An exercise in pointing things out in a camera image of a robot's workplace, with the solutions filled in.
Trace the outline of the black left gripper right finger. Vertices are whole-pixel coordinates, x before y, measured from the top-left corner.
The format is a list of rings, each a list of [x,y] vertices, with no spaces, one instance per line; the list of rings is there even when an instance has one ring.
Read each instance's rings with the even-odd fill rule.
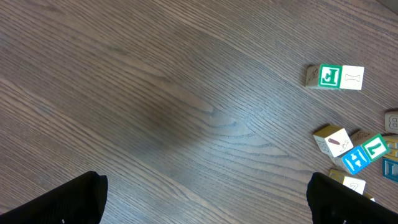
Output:
[[[313,224],[397,224],[397,214],[315,172],[307,185]]]

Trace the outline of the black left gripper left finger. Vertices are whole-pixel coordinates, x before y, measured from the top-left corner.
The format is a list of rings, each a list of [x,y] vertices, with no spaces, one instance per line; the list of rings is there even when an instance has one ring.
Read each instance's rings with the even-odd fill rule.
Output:
[[[1,224],[99,224],[106,206],[108,178],[94,171],[1,215]]]

